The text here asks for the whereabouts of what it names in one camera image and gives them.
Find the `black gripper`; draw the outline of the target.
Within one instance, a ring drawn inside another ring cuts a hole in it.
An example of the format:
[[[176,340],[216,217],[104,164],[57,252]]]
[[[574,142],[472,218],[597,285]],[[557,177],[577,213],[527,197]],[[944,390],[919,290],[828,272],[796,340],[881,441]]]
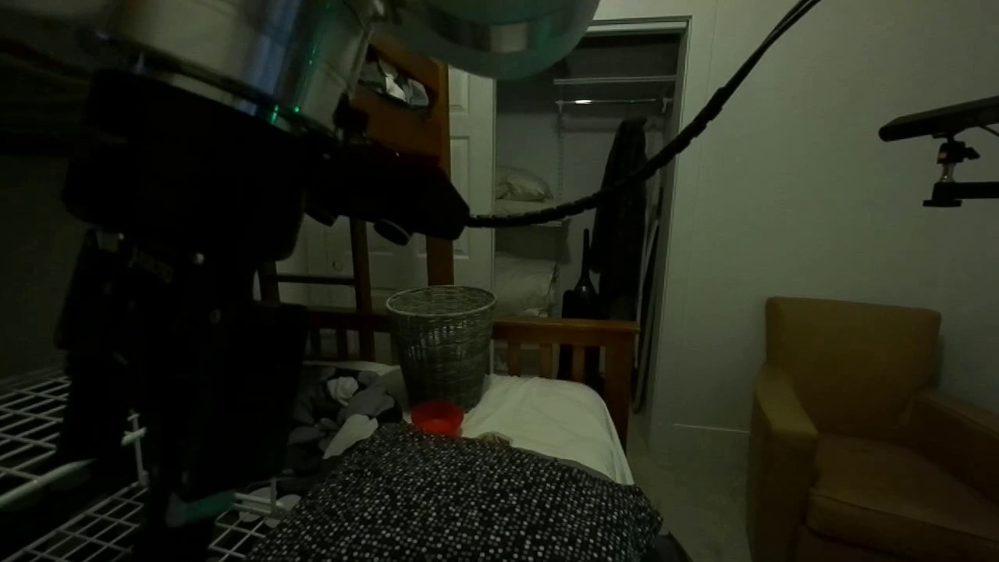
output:
[[[147,428],[131,562],[204,562],[212,518],[281,468],[309,318],[253,295],[299,221],[454,241],[469,206],[432,164],[285,130],[151,75],[104,69],[65,210],[85,241],[57,340],[73,378],[58,453],[111,463]]]

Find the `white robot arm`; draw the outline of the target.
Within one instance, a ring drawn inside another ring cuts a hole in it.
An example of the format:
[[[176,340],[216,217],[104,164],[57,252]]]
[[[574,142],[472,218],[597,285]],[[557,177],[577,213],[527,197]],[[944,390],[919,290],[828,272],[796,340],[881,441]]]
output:
[[[366,218],[454,241],[448,172],[360,134],[349,94],[375,28],[488,78],[562,60],[600,0],[0,0],[2,35],[64,30],[88,73],[64,206],[85,221],[57,346],[65,458],[147,428],[131,562],[204,562],[212,518],[277,472],[305,311],[253,295],[299,221]]]

